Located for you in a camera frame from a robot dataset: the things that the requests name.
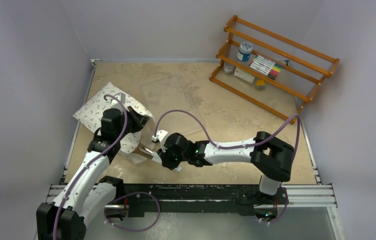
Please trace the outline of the white patterned paper bag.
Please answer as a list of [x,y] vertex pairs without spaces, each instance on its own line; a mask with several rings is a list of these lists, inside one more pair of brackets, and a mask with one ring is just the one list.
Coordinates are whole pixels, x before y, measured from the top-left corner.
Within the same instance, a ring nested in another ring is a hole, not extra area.
[[[126,94],[126,111],[110,108],[111,98],[120,92]],[[140,164],[147,160],[146,157],[135,153],[141,143],[144,128],[136,133],[127,133],[128,108],[133,108],[137,113],[149,117],[145,127],[155,120],[153,114],[140,101],[110,82],[77,110],[73,117],[94,133],[98,139],[105,139],[109,144],[118,139],[119,142],[115,148],[119,151],[110,150],[110,154],[118,153],[134,164]]]

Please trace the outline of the metal tongs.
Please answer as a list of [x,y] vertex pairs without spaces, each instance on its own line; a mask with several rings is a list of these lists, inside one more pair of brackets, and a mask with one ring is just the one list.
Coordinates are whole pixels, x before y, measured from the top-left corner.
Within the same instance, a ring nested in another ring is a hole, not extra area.
[[164,166],[163,161],[162,161],[161,157],[158,155],[158,153],[149,149],[149,148],[147,148],[147,147],[145,147],[145,146],[137,147],[136,151],[134,151],[134,152],[136,154],[139,154],[139,155],[146,157],[147,159],[154,161],[155,163],[161,165],[162,167]]

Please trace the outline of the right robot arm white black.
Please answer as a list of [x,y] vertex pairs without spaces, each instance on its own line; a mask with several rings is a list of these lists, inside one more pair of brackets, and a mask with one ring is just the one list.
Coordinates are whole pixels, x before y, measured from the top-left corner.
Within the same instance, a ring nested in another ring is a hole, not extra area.
[[290,181],[297,150],[265,131],[247,140],[213,143],[211,140],[192,142],[180,133],[160,130],[151,140],[160,145],[158,158],[170,170],[177,169],[182,162],[198,168],[222,163],[254,165],[263,173],[256,196],[264,204],[276,198],[281,183]]

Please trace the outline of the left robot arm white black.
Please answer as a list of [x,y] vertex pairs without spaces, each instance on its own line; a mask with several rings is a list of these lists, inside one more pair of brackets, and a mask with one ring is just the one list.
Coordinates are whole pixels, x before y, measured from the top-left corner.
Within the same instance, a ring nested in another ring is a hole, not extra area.
[[121,140],[139,133],[150,120],[132,107],[110,108],[103,112],[100,127],[93,134],[80,167],[66,187],[50,203],[41,203],[36,210],[39,240],[82,240],[92,218],[111,202],[122,203],[123,183],[115,177],[104,177],[99,189],[93,187],[121,149]]

